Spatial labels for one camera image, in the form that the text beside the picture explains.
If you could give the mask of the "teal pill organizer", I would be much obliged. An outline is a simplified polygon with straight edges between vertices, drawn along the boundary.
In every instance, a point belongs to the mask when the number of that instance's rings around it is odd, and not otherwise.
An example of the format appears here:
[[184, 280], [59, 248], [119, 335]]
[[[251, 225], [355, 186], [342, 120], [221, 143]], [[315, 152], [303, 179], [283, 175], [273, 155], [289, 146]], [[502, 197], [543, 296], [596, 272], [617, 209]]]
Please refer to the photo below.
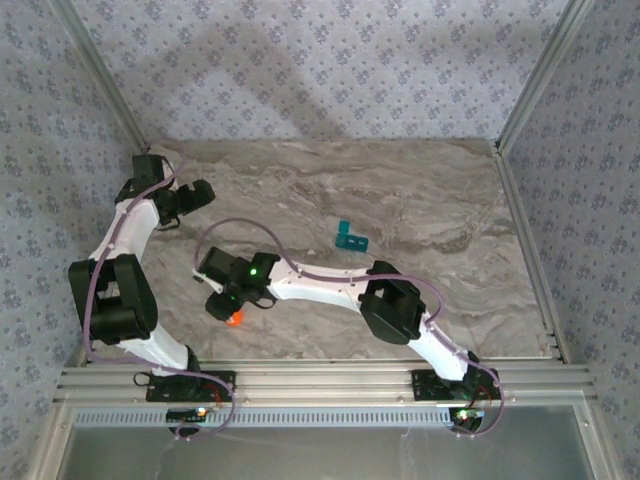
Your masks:
[[365, 253], [368, 250], [369, 239], [364, 236], [352, 234], [350, 232], [350, 222], [341, 220], [338, 225], [334, 244], [339, 249]]

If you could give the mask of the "grey metal sheet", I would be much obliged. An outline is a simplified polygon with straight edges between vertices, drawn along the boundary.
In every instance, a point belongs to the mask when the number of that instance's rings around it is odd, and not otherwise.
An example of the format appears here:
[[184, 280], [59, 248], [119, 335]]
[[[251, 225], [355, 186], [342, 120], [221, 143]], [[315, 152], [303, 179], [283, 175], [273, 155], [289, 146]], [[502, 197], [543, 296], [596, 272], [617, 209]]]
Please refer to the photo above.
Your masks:
[[572, 408], [504, 412], [479, 438], [445, 428], [233, 428], [183, 442], [162, 427], [73, 430], [58, 480], [595, 480]]

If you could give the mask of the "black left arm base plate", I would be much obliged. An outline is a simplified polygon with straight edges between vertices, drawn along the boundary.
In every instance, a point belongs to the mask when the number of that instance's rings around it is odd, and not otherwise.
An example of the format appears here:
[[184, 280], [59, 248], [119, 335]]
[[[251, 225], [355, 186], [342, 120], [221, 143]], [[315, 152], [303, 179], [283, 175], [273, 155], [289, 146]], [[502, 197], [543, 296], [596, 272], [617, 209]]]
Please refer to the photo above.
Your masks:
[[236, 372], [204, 371], [201, 376], [149, 374], [145, 400], [152, 403], [230, 402], [229, 389], [235, 390]]

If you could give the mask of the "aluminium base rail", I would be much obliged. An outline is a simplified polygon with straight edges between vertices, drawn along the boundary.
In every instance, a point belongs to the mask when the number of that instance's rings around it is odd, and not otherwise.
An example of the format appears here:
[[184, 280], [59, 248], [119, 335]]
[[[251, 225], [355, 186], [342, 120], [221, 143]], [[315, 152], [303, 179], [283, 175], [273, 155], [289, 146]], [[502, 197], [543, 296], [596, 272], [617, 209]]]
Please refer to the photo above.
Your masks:
[[[596, 399], [589, 369], [556, 360], [497, 360], [510, 406], [572, 405]], [[413, 403], [411, 373], [425, 368], [411, 360], [229, 360], [204, 364], [231, 370], [240, 405], [407, 406]], [[133, 383], [137, 365], [64, 369], [54, 399], [76, 406], [140, 405], [145, 391]]]

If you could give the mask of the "aluminium frame post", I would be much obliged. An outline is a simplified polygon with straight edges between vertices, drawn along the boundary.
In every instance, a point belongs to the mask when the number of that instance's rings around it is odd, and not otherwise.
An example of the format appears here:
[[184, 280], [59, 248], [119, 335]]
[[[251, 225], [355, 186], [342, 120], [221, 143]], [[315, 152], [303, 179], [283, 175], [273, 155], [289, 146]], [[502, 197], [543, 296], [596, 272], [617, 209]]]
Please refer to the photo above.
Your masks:
[[596, 0], [568, 0], [542, 53], [525, 83], [511, 113], [495, 141], [497, 152], [506, 156], [562, 62]]
[[132, 111], [116, 85], [115, 78], [102, 59], [97, 45], [85, 26], [72, 0], [47, 0], [65, 32], [78, 50], [106, 105], [123, 134], [136, 151], [146, 149], [146, 139]]

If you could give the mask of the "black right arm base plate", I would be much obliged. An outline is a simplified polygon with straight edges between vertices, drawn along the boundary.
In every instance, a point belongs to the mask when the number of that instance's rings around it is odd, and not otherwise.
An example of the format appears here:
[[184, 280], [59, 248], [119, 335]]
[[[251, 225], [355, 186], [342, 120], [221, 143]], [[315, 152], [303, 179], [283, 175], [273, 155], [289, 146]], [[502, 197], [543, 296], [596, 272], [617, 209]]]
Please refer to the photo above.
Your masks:
[[484, 370], [472, 367], [462, 380], [444, 380], [434, 370], [411, 372], [411, 383], [416, 401], [445, 401], [473, 399], [499, 400], [502, 395], [495, 380]]

